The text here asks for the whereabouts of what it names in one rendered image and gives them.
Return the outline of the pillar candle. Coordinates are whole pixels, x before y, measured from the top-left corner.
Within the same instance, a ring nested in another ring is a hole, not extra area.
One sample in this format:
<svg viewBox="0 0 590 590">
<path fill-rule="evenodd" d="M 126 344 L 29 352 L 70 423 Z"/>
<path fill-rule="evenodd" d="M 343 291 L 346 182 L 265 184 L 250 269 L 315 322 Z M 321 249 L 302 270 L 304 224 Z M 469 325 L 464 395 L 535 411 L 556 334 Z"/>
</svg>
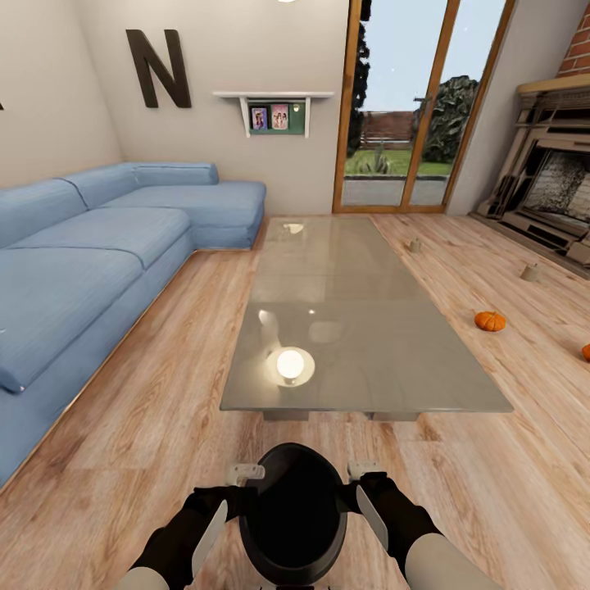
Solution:
<svg viewBox="0 0 590 590">
<path fill-rule="evenodd" d="M 538 276 L 542 272 L 542 267 L 538 265 L 526 265 L 524 272 L 520 276 L 521 279 L 525 279 L 525 281 L 536 281 Z"/>
<path fill-rule="evenodd" d="M 419 253 L 420 252 L 420 248 L 421 248 L 421 244 L 422 241 L 419 239 L 413 239 L 411 241 L 410 247 L 409 247 L 409 252 L 412 253 Z"/>
</svg>

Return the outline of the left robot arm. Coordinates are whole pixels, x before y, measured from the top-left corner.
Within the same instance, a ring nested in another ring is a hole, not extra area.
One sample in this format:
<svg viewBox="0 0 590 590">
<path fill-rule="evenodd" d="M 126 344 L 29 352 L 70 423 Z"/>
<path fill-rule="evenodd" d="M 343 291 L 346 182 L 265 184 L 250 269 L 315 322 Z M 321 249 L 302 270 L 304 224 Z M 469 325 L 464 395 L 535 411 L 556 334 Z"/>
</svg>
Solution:
<svg viewBox="0 0 590 590">
<path fill-rule="evenodd" d="M 247 479 L 263 479 L 265 467 L 231 464 L 225 486 L 197 486 L 184 507 L 147 541 L 142 555 L 112 590 L 184 590 L 190 586 L 223 529 L 239 515 L 256 515 L 258 488 Z"/>
</svg>

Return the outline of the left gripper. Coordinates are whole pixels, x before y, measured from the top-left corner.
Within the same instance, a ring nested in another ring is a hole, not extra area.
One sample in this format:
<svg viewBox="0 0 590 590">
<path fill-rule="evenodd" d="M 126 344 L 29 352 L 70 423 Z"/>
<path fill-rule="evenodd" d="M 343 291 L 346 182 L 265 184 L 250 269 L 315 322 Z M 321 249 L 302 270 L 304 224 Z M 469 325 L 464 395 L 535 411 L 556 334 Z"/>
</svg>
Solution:
<svg viewBox="0 0 590 590">
<path fill-rule="evenodd" d="M 226 489 L 234 497 L 234 513 L 230 519 L 234 519 L 239 515 L 256 515 L 258 488 L 228 486 Z"/>
</svg>

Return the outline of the cauldron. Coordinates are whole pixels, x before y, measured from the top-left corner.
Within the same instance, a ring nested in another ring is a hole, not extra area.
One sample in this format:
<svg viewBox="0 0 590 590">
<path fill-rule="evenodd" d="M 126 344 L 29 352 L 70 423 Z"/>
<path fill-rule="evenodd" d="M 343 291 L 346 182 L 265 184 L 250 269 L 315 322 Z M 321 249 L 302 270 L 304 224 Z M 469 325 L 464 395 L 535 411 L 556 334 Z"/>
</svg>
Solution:
<svg viewBox="0 0 590 590">
<path fill-rule="evenodd" d="M 343 481 L 325 457 L 299 443 L 271 448 L 258 464 L 265 478 L 243 482 L 258 488 L 256 515 L 238 516 L 248 558 L 276 586 L 311 586 L 343 546 L 347 512 L 337 513 L 333 500 Z"/>
</svg>

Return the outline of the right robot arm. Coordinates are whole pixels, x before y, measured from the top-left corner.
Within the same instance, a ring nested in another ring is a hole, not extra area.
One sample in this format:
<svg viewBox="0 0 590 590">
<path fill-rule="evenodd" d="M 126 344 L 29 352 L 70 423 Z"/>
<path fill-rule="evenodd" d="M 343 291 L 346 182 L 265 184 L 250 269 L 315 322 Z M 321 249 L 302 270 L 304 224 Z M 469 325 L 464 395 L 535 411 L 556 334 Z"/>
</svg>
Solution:
<svg viewBox="0 0 590 590">
<path fill-rule="evenodd" d="M 434 525 L 376 460 L 349 461 L 348 484 L 333 487 L 337 513 L 364 515 L 411 590 L 505 590 Z"/>
</svg>

